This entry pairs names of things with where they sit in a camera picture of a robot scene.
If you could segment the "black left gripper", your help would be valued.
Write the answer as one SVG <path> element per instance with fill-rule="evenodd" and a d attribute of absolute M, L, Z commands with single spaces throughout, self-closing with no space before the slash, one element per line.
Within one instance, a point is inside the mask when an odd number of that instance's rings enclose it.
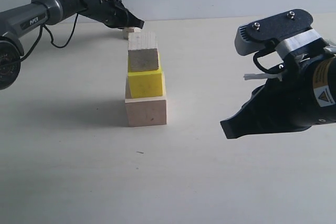
<path fill-rule="evenodd" d="M 85 10 L 80 15 L 101 22 L 109 28 L 135 27 L 142 29 L 144 21 L 128 12 L 121 0 L 81 0 Z"/>

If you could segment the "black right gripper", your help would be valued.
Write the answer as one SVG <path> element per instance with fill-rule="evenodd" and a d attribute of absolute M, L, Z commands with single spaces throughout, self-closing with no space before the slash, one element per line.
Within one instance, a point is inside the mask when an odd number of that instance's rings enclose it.
<path fill-rule="evenodd" d="M 307 60 L 295 82 L 271 79 L 257 87 L 233 116 L 221 120 L 228 139 L 246 135 L 305 131 L 319 124 L 318 105 L 313 97 L 313 70 L 319 61 Z"/>

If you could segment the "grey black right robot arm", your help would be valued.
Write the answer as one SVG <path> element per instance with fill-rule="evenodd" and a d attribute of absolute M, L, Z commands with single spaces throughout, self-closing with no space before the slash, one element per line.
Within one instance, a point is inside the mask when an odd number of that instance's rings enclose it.
<path fill-rule="evenodd" d="M 335 123 L 335 56 L 322 54 L 301 63 L 298 78 L 268 79 L 241 109 L 222 120 L 228 139 L 245 135 L 302 132 Z"/>

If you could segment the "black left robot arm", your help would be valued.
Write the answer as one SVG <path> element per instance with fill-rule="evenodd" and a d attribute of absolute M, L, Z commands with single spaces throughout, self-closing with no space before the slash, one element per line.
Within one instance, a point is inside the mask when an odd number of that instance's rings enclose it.
<path fill-rule="evenodd" d="M 1 12 L 1 89 L 17 79 L 21 62 L 32 53 L 24 52 L 20 37 L 76 15 L 100 22 L 112 29 L 143 28 L 144 21 L 133 15 L 122 0 L 31 0 L 27 5 Z"/>

